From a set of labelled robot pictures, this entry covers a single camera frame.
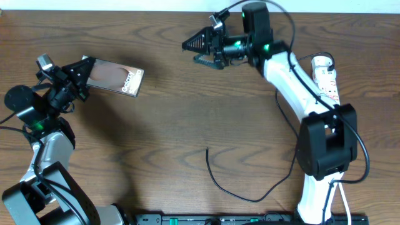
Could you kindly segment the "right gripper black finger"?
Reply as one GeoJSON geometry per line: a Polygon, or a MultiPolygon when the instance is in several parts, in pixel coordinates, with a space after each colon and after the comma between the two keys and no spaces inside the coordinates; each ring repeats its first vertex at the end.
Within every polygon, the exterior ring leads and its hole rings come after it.
{"type": "Polygon", "coordinates": [[[202,64],[204,66],[208,66],[213,69],[223,69],[224,68],[221,63],[207,60],[207,59],[205,59],[205,57],[206,57],[205,54],[198,54],[193,57],[193,61],[197,64],[202,64]]]}
{"type": "Polygon", "coordinates": [[[204,27],[194,36],[182,43],[182,49],[195,53],[210,53],[214,29],[211,26],[204,27]]]}

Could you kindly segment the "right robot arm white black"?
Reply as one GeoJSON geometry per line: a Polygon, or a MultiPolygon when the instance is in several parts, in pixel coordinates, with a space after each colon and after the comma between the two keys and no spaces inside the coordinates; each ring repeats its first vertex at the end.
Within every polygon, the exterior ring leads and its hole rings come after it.
{"type": "Polygon", "coordinates": [[[304,171],[301,199],[295,213],[278,217],[277,224],[367,224],[365,216],[347,212],[334,216],[334,193],[346,184],[344,173],[366,146],[357,130],[356,110],[341,104],[335,61],[328,52],[311,55],[312,73],[306,73],[292,44],[274,39],[267,1],[242,1],[244,33],[226,30],[229,8],[211,15],[211,25],[182,44],[194,53],[194,62],[223,69],[244,61],[276,89],[289,104],[300,127],[295,130],[293,162],[304,171]]]}

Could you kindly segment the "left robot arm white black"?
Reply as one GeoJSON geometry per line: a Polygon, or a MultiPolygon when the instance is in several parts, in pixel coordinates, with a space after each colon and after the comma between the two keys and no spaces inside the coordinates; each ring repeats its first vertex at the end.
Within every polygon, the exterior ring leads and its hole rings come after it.
{"type": "Polygon", "coordinates": [[[43,54],[36,61],[38,83],[14,86],[6,93],[4,103],[23,122],[18,132],[33,151],[26,174],[2,194],[16,224],[136,223],[117,204],[96,207],[68,173],[76,140],[62,114],[74,111],[75,99],[87,100],[89,77],[99,62],[86,56],[59,67],[43,54]]]}

